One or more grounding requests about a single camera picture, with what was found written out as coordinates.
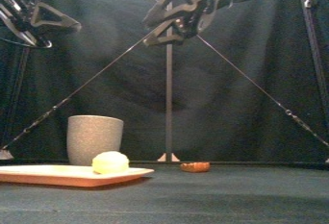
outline black curtain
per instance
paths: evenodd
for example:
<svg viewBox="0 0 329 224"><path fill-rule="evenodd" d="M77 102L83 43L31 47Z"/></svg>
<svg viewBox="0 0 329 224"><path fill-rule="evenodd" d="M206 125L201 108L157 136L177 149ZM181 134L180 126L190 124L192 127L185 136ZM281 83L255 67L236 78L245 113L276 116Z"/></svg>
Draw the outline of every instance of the black curtain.
<svg viewBox="0 0 329 224"><path fill-rule="evenodd" d="M217 11L208 31L176 45L172 56L166 46L137 44L149 33L142 21L154 0L43 1L79 20L82 31L29 53L13 137L116 63L14 144L17 158L66 160L69 116L100 114L124 119L129 158L157 160L169 146L173 70L173 152L182 161L327 160L328 148L276 102L328 137L300 0L255 0Z"/></svg>

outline black mat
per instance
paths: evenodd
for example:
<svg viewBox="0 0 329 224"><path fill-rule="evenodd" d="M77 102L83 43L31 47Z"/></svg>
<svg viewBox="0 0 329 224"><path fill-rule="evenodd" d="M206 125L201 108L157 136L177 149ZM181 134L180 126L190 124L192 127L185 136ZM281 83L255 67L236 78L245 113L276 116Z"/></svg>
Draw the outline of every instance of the black mat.
<svg viewBox="0 0 329 224"><path fill-rule="evenodd" d="M327 170L178 165L97 188L0 184L0 223L328 223Z"/></svg>

